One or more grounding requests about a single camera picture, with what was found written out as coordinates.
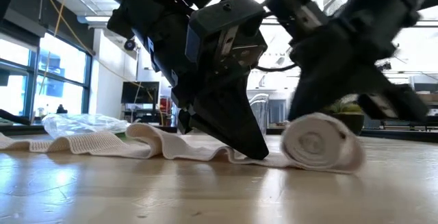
monitor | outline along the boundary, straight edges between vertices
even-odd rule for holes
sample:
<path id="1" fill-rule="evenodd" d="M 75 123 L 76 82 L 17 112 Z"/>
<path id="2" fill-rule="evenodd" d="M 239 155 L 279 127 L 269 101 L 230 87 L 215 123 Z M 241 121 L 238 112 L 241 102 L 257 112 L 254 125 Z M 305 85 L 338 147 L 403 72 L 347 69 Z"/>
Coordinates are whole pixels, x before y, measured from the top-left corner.
<path id="1" fill-rule="evenodd" d="M 123 82 L 122 104 L 127 103 L 158 103 L 159 82 L 135 82 L 142 87 L 138 89 L 138 85 L 132 82 Z"/>

potted plant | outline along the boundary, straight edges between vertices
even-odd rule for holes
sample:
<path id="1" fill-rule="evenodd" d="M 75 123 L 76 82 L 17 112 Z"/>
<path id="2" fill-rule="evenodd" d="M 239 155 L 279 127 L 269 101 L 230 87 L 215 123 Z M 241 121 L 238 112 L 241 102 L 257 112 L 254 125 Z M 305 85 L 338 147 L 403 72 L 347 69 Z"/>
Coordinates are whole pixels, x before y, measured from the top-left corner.
<path id="1" fill-rule="evenodd" d="M 356 135 L 362 132 L 365 116 L 355 101 L 343 98 L 325 107 L 321 112 L 342 121 Z"/>

white cloth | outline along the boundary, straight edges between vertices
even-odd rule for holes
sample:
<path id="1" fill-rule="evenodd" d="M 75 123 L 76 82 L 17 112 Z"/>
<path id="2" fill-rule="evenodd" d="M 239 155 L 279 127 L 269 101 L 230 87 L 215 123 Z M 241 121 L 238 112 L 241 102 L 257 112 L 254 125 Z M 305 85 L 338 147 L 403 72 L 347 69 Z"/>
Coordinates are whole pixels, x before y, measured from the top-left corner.
<path id="1" fill-rule="evenodd" d="M 226 152 L 230 163 L 269 167 L 296 167 L 312 171 L 353 173 L 365 160 L 357 137 L 340 121 L 324 114 L 310 114 L 291 122 L 281 137 L 281 152 L 265 160 L 253 160 L 228 146 L 209 149 L 192 147 L 182 137 L 150 125 L 134 123 L 128 138 L 143 144 L 123 142 L 110 132 L 65 136 L 54 141 L 14 140 L 0 136 L 0 150 L 28 150 L 36 153 L 70 151 L 73 154 L 120 156 L 149 159 L 162 154 L 166 159 L 210 161 Z"/>

wooden floor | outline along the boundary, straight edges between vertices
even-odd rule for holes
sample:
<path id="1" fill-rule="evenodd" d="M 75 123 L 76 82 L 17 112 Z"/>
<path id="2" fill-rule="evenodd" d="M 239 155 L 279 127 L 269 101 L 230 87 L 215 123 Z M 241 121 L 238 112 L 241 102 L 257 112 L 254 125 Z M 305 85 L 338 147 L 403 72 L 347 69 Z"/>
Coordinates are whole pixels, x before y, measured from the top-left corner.
<path id="1" fill-rule="evenodd" d="M 268 143 L 278 148 L 279 137 Z M 0 223 L 438 223 L 438 144 L 363 143 L 368 163 L 357 175 L 2 153 Z"/>

towel roll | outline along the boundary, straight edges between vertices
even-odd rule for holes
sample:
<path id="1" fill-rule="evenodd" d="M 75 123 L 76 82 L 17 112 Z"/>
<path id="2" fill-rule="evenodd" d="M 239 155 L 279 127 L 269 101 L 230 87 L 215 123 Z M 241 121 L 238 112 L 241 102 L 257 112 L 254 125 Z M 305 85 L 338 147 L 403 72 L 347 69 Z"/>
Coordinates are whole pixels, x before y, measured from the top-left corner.
<path id="1" fill-rule="evenodd" d="M 302 169 L 338 173 L 358 170 L 365 157 L 357 137 L 341 121 L 320 113 L 291 122 L 281 151 Z"/>

